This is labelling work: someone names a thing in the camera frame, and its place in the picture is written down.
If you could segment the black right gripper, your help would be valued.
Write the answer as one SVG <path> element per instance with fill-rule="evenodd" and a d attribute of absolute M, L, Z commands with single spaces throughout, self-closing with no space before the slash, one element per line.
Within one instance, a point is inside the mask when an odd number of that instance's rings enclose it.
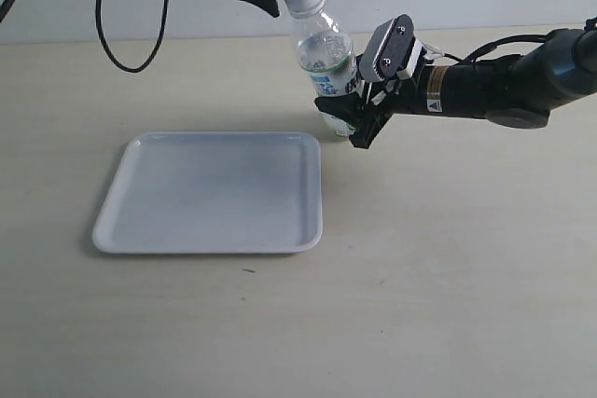
<path fill-rule="evenodd" d="M 349 137 L 352 146 L 369 149 L 396 109 L 404 108 L 400 103 L 416 91 L 428 64 L 425 56 L 420 56 L 409 79 L 396 75 L 382 82 L 361 81 L 360 90 L 354 93 L 317 97 L 314 104 L 332 131 L 353 131 Z"/>

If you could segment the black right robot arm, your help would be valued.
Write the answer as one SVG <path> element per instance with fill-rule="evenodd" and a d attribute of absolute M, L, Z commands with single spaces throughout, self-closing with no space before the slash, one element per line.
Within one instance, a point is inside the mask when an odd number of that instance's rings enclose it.
<path fill-rule="evenodd" d="M 425 63 L 412 79 L 366 84 L 362 93 L 314 103 L 353 126 L 352 145 L 367 149 L 394 115 L 485 119 L 532 130 L 546 127 L 552 110 L 595 91 L 595 30 L 559 29 L 526 55 Z"/>

